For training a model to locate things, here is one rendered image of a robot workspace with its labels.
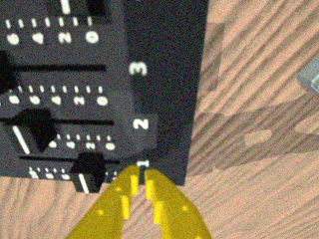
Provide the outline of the black lighting desk panel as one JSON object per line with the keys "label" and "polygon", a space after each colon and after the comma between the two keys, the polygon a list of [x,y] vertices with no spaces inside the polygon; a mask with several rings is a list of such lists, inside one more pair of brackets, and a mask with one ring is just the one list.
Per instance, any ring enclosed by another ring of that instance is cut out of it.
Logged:
{"label": "black lighting desk panel", "polygon": [[208,5],[0,0],[0,176],[184,186]]}

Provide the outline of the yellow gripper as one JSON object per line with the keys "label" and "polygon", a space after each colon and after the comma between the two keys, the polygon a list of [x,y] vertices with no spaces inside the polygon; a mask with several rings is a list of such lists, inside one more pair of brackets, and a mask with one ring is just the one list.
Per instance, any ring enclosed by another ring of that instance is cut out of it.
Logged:
{"label": "yellow gripper", "polygon": [[[125,168],[65,239],[121,239],[132,196],[138,194],[139,176],[137,165]],[[212,239],[197,207],[168,178],[147,169],[145,180],[161,239]]]}

